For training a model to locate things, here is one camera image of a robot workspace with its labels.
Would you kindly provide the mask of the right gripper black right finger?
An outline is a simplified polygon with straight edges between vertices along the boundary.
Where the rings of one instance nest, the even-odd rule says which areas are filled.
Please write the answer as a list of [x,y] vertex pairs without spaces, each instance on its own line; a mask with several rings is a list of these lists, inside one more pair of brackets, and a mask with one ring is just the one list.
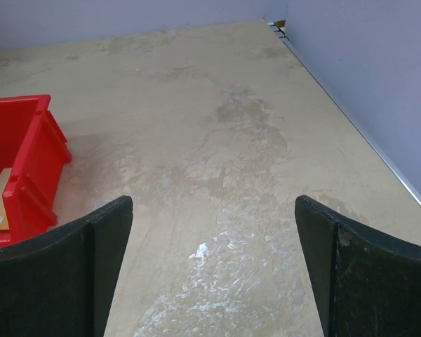
[[325,336],[421,336],[421,246],[306,195],[295,221]]

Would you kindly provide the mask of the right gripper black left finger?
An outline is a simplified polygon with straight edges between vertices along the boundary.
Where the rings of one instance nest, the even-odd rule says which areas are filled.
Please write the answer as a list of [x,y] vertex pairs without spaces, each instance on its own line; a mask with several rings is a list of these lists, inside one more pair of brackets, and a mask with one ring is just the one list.
[[103,336],[132,221],[121,196],[0,249],[0,336]]

